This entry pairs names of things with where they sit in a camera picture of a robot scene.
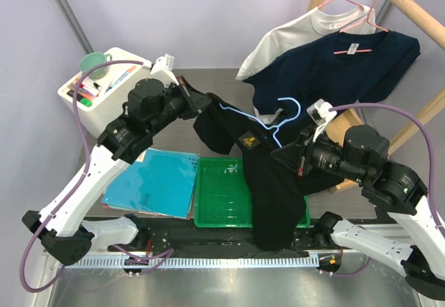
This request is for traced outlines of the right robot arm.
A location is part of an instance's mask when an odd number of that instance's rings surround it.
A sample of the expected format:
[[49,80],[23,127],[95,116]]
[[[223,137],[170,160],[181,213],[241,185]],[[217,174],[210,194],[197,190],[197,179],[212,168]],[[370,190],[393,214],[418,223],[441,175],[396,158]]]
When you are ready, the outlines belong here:
[[444,300],[444,237],[433,220],[427,187],[406,165],[388,159],[389,141],[367,125],[346,131],[342,145],[306,128],[297,140],[271,156],[298,176],[313,168],[359,184],[363,197],[385,211],[411,238],[401,243],[364,229],[331,212],[315,225],[323,248],[354,249],[392,268],[423,296]]

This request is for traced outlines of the light blue wire hanger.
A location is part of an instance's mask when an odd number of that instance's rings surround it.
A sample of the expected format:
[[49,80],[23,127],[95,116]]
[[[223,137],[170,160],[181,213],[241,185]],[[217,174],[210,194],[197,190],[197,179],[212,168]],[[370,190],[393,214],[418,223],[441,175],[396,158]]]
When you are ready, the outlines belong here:
[[299,116],[300,116],[300,114],[301,114],[301,112],[302,112],[302,108],[301,108],[300,102],[299,102],[298,100],[292,98],[292,97],[281,97],[281,98],[278,98],[277,100],[278,100],[278,101],[290,101],[290,102],[292,102],[293,104],[296,105],[297,112],[296,112],[296,114],[295,114],[293,117],[283,119],[281,122],[279,122],[278,124],[275,124],[275,125],[272,125],[272,124],[265,124],[265,123],[263,123],[263,121],[262,121],[261,119],[259,119],[258,117],[254,116],[254,115],[251,115],[251,114],[247,114],[247,113],[245,113],[245,112],[243,112],[243,111],[241,111],[241,110],[238,110],[237,108],[232,108],[232,107],[230,107],[230,106],[223,106],[221,103],[219,104],[219,106],[220,106],[220,108],[223,109],[223,110],[230,110],[230,111],[232,111],[232,112],[234,112],[234,113],[237,113],[237,114],[239,114],[239,115],[242,115],[242,116],[244,116],[244,117],[247,117],[247,118],[250,119],[250,120],[255,121],[256,123],[258,123],[259,125],[261,125],[261,126],[262,126],[265,130],[267,130],[267,131],[273,131],[273,132],[272,132],[272,139],[274,140],[274,142],[276,143],[276,145],[277,145],[279,148],[282,148],[282,143],[281,143],[281,142],[279,141],[279,139],[277,138],[277,134],[279,133],[280,128],[281,128],[282,126],[284,126],[285,124],[287,124],[287,123],[289,123],[289,122],[292,122],[292,121],[296,120],[297,118],[299,118]]

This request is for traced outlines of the black flower print t-shirt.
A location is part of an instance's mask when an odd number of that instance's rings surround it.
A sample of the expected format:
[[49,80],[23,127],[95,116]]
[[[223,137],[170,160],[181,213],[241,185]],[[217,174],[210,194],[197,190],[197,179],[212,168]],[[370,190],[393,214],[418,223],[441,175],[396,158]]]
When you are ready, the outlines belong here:
[[297,224],[305,216],[308,195],[334,187],[342,178],[313,168],[302,177],[271,157],[301,130],[314,123],[306,113],[280,128],[276,138],[258,122],[237,113],[215,94],[198,115],[193,128],[205,145],[218,154],[229,154],[233,146],[242,153],[243,174],[252,200],[252,235],[258,248],[276,251],[290,247]]

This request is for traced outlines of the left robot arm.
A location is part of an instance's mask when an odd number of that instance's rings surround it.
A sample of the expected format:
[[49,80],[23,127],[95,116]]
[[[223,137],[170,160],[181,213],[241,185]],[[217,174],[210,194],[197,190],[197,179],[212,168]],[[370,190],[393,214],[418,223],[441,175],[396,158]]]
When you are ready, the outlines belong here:
[[210,103],[209,95],[182,76],[169,86],[153,78],[137,82],[122,105],[122,114],[98,137],[83,168],[49,205],[28,211],[22,218],[24,225],[64,266],[115,244],[143,249],[149,231],[135,215],[98,222],[85,216],[105,189],[152,146],[155,135],[176,119],[197,117]]

